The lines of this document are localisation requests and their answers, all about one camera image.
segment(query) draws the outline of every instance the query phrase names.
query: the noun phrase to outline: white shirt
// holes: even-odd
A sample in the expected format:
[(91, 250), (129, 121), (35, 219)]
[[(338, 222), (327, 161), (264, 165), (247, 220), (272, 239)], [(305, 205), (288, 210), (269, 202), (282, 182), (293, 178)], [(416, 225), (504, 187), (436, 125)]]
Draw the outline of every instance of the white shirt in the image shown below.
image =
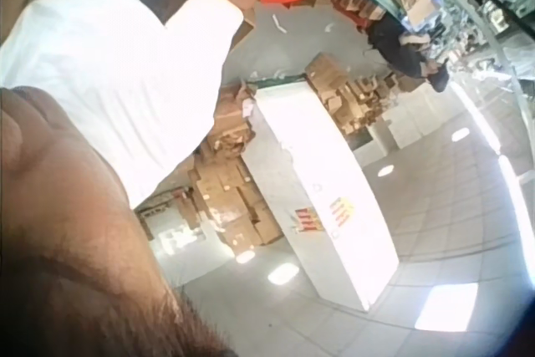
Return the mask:
[(0, 48), (0, 85), (51, 94), (137, 207), (213, 125), (242, 12), (188, 0), (164, 26), (139, 0), (33, 0)]

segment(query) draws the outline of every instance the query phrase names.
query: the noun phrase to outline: white sleeve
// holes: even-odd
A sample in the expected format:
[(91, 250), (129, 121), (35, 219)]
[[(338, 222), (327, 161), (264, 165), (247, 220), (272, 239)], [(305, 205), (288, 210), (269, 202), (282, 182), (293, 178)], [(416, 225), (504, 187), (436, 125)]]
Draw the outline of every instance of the white sleeve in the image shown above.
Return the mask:
[(220, 68), (242, 21), (242, 11), (228, 0), (188, 0), (166, 28), (173, 45), (187, 49), (192, 62)]
[(188, 0), (166, 24), (170, 79), (197, 144), (213, 126), (222, 67), (242, 21), (242, 11), (228, 0)]

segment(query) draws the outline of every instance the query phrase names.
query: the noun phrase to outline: person in dark clothing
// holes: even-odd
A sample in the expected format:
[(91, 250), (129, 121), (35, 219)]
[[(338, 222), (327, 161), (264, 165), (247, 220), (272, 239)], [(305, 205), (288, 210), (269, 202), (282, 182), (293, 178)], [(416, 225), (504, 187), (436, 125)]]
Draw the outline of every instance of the person in dark clothing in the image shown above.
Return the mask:
[(431, 38), (426, 35), (413, 35), (392, 15), (368, 28), (369, 44), (383, 56), (396, 70), (413, 79), (427, 79), (436, 92), (446, 89), (450, 75), (446, 62), (437, 63), (427, 59), (421, 52)]

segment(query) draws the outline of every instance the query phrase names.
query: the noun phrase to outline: person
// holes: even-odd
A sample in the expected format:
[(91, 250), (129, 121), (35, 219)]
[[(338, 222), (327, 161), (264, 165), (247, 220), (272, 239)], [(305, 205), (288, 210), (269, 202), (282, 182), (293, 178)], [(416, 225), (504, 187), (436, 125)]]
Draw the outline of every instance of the person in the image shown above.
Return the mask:
[(51, 94), (135, 208), (213, 126), (222, 65), (255, 2), (188, 0), (163, 25), (140, 0), (31, 0), (0, 47), (0, 86)]
[(236, 356), (132, 208), (211, 128), (254, 1), (188, 0), (166, 26), (138, 0), (23, 10), (0, 48), (2, 356)]
[(447, 61), (439, 64), (427, 59), (421, 52), (430, 41), (429, 34), (414, 35), (407, 32), (403, 25), (387, 13), (368, 30), (369, 44), (394, 69), (413, 79), (427, 79), (436, 92), (446, 89), (450, 75)]

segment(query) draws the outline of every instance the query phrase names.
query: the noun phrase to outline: ceiling light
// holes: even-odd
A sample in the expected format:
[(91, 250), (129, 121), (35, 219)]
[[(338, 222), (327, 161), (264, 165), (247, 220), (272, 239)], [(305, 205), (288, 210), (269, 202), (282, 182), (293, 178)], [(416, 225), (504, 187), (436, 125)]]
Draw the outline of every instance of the ceiling light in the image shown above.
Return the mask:
[(457, 130), (455, 133), (451, 135), (451, 140), (453, 142), (457, 142), (462, 140), (463, 138), (466, 138), (470, 134), (470, 130), (468, 130), (466, 127), (464, 129)]
[(254, 257), (255, 257), (255, 254), (254, 251), (246, 251), (246, 252), (242, 252), (240, 255), (238, 255), (236, 257), (236, 262), (237, 263), (248, 263), (249, 261), (251, 261)]
[(269, 274), (267, 279), (273, 284), (282, 285), (288, 283), (299, 272), (299, 267), (292, 263), (284, 263)]
[(377, 177), (384, 177), (384, 176), (387, 176), (389, 175), (390, 173), (392, 173), (392, 171), (394, 170), (394, 165), (388, 165), (388, 166), (385, 166), (383, 169), (381, 169), (379, 171), (379, 173), (377, 173)]
[(438, 332), (465, 332), (474, 310), (477, 283), (435, 286), (415, 328)]

